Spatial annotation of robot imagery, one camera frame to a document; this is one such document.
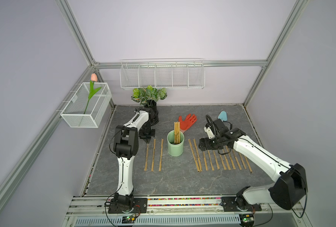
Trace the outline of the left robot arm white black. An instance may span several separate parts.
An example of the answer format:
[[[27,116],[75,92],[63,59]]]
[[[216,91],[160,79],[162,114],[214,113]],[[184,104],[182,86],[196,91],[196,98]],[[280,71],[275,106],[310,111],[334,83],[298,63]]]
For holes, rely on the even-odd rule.
[[[119,185],[114,194],[114,202],[131,207],[134,201],[133,163],[139,150],[139,140],[149,144],[155,137],[152,126],[159,122],[159,112],[155,108],[139,108],[124,125],[116,127],[113,137],[113,153],[119,166]]]

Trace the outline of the twelfth brown paper straw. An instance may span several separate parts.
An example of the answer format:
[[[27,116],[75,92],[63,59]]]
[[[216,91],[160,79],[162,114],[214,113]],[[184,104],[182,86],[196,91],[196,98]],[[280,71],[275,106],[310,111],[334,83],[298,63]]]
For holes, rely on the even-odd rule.
[[[162,169],[162,156],[163,156],[163,147],[164,147],[164,139],[161,139],[161,149],[160,149],[160,156],[159,156],[159,172],[161,172]]]

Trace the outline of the thirteenth brown paper straw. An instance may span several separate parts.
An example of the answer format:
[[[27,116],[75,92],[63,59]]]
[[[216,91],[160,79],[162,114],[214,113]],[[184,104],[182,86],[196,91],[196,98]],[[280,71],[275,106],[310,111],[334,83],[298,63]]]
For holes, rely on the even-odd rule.
[[[154,172],[155,151],[156,151],[156,139],[153,140],[152,165],[151,165],[152,172]]]

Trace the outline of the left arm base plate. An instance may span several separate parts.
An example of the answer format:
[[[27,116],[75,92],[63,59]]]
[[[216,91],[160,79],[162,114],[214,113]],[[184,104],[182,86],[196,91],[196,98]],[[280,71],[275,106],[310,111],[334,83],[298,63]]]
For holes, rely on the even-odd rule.
[[[146,213],[148,208],[148,198],[113,198],[110,201],[107,213],[108,214],[123,214],[123,213]]]

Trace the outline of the eleventh brown paper straw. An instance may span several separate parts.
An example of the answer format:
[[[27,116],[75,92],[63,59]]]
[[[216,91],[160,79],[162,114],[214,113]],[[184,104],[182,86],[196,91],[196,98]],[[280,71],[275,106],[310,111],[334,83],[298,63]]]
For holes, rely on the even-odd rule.
[[[245,161],[247,163],[247,166],[248,166],[248,169],[249,169],[250,173],[253,174],[253,170],[252,170],[251,165],[250,165],[250,163],[248,161],[248,158],[246,156],[245,156]]]

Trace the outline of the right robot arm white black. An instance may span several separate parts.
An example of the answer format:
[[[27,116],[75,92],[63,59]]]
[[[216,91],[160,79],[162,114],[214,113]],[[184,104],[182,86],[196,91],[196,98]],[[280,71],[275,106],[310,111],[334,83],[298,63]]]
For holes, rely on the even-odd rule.
[[[269,185],[241,189],[234,200],[238,210],[247,211],[252,205],[261,203],[291,210],[302,198],[307,198],[306,172],[300,164],[291,165],[274,156],[238,128],[217,133],[205,127],[204,131],[208,136],[199,141],[202,151],[225,147],[234,149],[260,167],[273,181]]]

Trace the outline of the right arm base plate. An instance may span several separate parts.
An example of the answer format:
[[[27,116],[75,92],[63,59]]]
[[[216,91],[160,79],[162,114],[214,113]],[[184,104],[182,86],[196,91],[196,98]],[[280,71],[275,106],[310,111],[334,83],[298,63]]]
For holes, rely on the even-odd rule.
[[[257,212],[262,211],[259,204],[248,204],[243,198],[236,196],[224,196],[221,198],[220,205],[224,212]]]

